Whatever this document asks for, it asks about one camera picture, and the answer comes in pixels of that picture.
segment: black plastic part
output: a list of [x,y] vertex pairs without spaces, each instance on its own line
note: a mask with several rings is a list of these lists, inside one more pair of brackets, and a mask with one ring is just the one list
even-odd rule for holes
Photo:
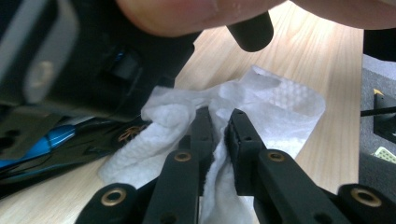
[[375,189],[344,185],[338,190],[338,198],[342,211],[354,223],[396,223],[396,204]]
[[128,121],[140,113],[163,77],[174,79],[193,53],[198,34],[148,35],[112,0],[70,0],[78,36],[56,80],[35,104],[68,114]]
[[82,209],[76,224],[129,223],[130,211],[136,206],[136,201],[137,192],[131,185],[108,185],[93,195]]
[[[18,14],[23,2],[18,3],[17,9],[14,8],[16,7],[15,5],[12,6],[10,10],[15,10],[15,13],[10,19],[8,19],[9,22],[14,20],[15,15]],[[0,67],[0,69],[2,69],[0,70],[0,105],[17,106],[25,103],[22,89],[28,66],[35,57],[40,45],[45,40],[51,25],[55,22],[56,15],[58,13],[58,6],[56,1],[49,0],[45,1],[45,4],[42,4],[42,8],[38,8],[37,10],[40,10],[41,13],[36,16],[36,18],[26,19],[34,22],[33,27],[25,27],[25,24],[18,24],[18,29],[23,29],[24,32],[26,32],[24,34],[23,41],[19,43],[20,45],[3,48],[8,50],[3,51],[3,55],[0,54],[0,60],[5,61],[6,57],[8,60],[12,60],[8,64],[2,64],[4,67]],[[4,26],[7,27],[5,33],[7,33],[11,28],[9,25],[10,23],[4,24]],[[2,42],[0,42],[2,45],[5,44],[5,35],[6,34],[2,35]],[[15,50],[15,54],[9,55],[13,50]]]
[[204,193],[206,173],[213,162],[213,140],[212,121],[207,107],[198,109],[195,120],[191,124],[190,149],[199,155],[199,192]]
[[388,114],[374,116],[374,133],[396,144],[396,100],[387,95],[375,95],[375,110]]
[[259,175],[286,223],[350,223],[287,153],[260,153]]
[[233,164],[235,189],[238,195],[253,196],[257,179],[257,161],[265,145],[241,110],[235,109],[226,129],[226,146]]
[[131,127],[147,122],[139,118],[130,123],[91,119],[76,127],[76,135],[50,153],[0,169],[0,199],[45,179],[61,175],[90,161],[114,153],[126,144]]
[[274,27],[268,12],[227,27],[239,47],[247,52],[265,48],[274,36]]
[[143,223],[197,223],[199,158],[191,150],[168,155]]
[[253,206],[260,224],[282,223],[282,217],[261,181],[256,181]]
[[141,224],[151,201],[152,193],[157,185],[158,178],[148,182],[145,186],[137,190],[136,207],[131,211],[127,224]]

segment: crumpled tissue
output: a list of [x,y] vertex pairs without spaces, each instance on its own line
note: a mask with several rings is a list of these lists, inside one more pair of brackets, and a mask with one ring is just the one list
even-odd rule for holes
[[141,116],[152,123],[99,171],[106,184],[137,189],[157,177],[167,154],[177,149],[198,108],[208,106],[218,145],[206,175],[200,223],[251,223],[251,204],[236,195],[224,130],[235,108],[247,113],[262,141],[295,158],[325,110],[323,98],[304,85],[257,66],[239,80],[204,91],[157,87]]

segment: black object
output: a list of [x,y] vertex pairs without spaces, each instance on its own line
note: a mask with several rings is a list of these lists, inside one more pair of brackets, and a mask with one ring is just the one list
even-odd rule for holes
[[380,190],[396,203],[396,164],[379,159],[371,154],[359,154],[359,183]]
[[253,19],[229,25],[227,28],[239,47],[247,52],[265,48],[274,36],[274,27],[268,12]]
[[90,119],[78,124],[76,135],[50,153],[1,168],[0,199],[115,152],[147,125],[140,117],[128,123]]
[[[191,130],[192,135],[207,131]],[[351,184],[342,186],[337,195],[333,195],[316,186],[287,153],[266,149],[257,137],[247,115],[235,109],[226,131],[235,189],[238,195],[254,196],[254,208],[260,223],[396,223],[396,204],[377,190]],[[204,183],[198,182],[197,165],[202,165],[202,160],[195,150],[191,150],[193,142],[191,148],[186,148],[184,143],[169,154],[158,179],[142,189],[130,191],[134,197],[141,199],[144,195],[147,199],[129,204],[133,209],[127,213],[112,213],[112,220],[123,221],[107,223],[198,222],[198,185]],[[83,220],[94,219],[98,212],[105,212],[103,209],[87,209],[103,206],[99,199],[111,191],[100,192],[102,194],[95,194],[89,201],[76,223],[86,223]]]
[[396,100],[375,94],[374,109],[361,111],[362,117],[374,116],[374,133],[396,144]]
[[396,62],[396,28],[364,30],[363,53],[382,61]]
[[127,184],[111,184],[97,191],[92,200],[100,203],[87,204],[82,213],[95,213],[96,216],[80,216],[77,223],[128,223],[129,213],[137,201],[137,192]]
[[[173,87],[199,35],[148,35],[113,0],[1,1],[0,12],[0,160],[21,158],[64,117],[133,120],[155,86]],[[233,35],[272,35],[268,16],[246,25]]]

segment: black metal bracket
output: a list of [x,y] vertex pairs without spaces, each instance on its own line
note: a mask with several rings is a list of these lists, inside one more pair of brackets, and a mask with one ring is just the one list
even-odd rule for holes
[[[207,173],[214,146],[209,121],[207,110],[201,109],[191,136],[168,155],[158,179],[142,189],[130,189],[136,200],[128,205],[129,212],[111,213],[108,208],[108,219],[98,219],[108,206],[103,200],[123,206],[122,193],[112,195],[122,187],[115,184],[90,200],[77,223],[197,223],[205,183],[199,176]],[[291,156],[265,147],[243,111],[235,109],[225,135],[235,189],[240,196],[254,196],[260,223],[395,223],[396,204],[375,189],[344,185],[334,195],[319,188]]]
[[374,108],[388,112],[374,116],[374,133],[396,144],[396,100],[385,94],[376,94]]

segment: light wood surface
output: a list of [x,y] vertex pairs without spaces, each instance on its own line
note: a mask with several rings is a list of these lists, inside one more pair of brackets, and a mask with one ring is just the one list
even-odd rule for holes
[[[256,53],[237,47],[225,28],[205,31],[177,78],[177,88],[203,90],[241,77],[253,64],[314,89],[327,109],[297,157],[321,187],[358,181],[362,30],[325,21],[285,3],[270,11],[271,44]],[[74,223],[103,187],[96,175],[106,159],[0,201],[0,223]]]

